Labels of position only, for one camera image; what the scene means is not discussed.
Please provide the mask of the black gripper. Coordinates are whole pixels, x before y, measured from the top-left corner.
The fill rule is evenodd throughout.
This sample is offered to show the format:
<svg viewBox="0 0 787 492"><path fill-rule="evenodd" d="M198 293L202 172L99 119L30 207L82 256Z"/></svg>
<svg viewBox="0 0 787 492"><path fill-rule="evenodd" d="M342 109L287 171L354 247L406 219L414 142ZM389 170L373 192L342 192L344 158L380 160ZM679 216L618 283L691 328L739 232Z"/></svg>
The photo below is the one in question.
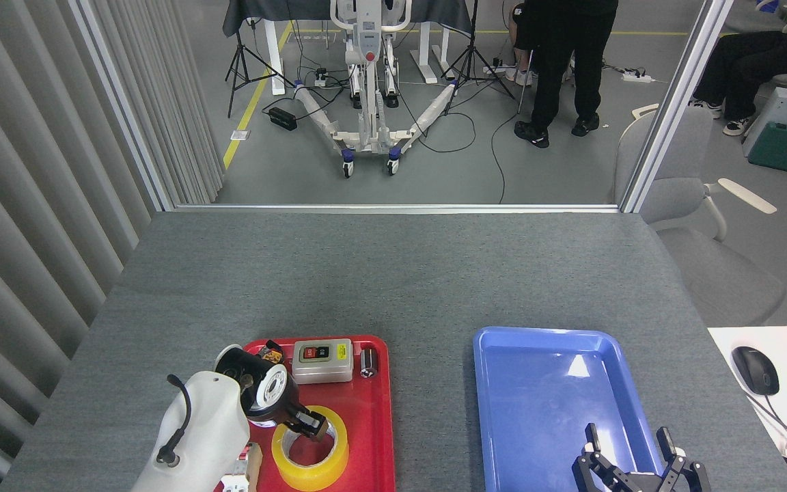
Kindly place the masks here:
<svg viewBox="0 0 787 492"><path fill-rule="evenodd" d="M579 491L600 491L594 482L599 478L609 491L675 491L680 479L687 482L689 491L708 491L709 480L706 467L699 461L691 460L682 449L677 448L668 427L659 427L656 438L666 468L662 476L658 474L630 472L625 473L602 454L595 423L585 427L586 445L572 464L572 473Z"/></svg>
<svg viewBox="0 0 787 492"><path fill-rule="evenodd" d="M298 401L293 392L284 393L275 404L259 406L259 398L247 409L247 418L256 426L284 424L293 431L300 431L310 439L324 439L329 423L325 416L310 410Z"/></svg>

